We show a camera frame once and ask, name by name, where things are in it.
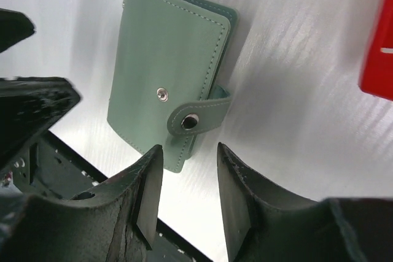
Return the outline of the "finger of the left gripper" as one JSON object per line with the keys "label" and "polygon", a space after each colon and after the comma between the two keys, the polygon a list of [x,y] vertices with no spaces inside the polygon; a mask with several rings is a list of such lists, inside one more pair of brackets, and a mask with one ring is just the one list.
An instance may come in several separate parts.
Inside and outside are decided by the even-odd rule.
{"label": "finger of the left gripper", "polygon": [[1,52],[36,32],[33,22],[24,13],[14,10],[1,8],[0,25]]}
{"label": "finger of the left gripper", "polygon": [[16,160],[80,102],[80,94],[60,77],[1,79],[1,168]]}

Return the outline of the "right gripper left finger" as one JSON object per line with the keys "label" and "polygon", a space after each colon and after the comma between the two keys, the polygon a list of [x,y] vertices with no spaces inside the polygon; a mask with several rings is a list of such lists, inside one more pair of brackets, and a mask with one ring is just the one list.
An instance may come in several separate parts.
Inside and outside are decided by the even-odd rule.
{"label": "right gripper left finger", "polygon": [[163,179],[163,149],[71,199],[1,196],[2,261],[145,261]]}

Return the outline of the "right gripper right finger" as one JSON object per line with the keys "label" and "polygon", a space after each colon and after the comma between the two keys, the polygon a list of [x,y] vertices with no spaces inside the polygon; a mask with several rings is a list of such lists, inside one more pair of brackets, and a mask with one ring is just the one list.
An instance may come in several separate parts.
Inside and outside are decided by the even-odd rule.
{"label": "right gripper right finger", "polygon": [[230,261],[391,261],[391,198],[297,195],[217,146]]}

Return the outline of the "red plastic bin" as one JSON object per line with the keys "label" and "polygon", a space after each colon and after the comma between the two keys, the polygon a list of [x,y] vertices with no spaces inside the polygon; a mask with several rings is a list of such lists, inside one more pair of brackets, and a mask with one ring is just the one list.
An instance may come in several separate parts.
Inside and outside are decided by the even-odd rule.
{"label": "red plastic bin", "polygon": [[373,31],[368,40],[359,88],[392,100],[392,0],[380,0]]}

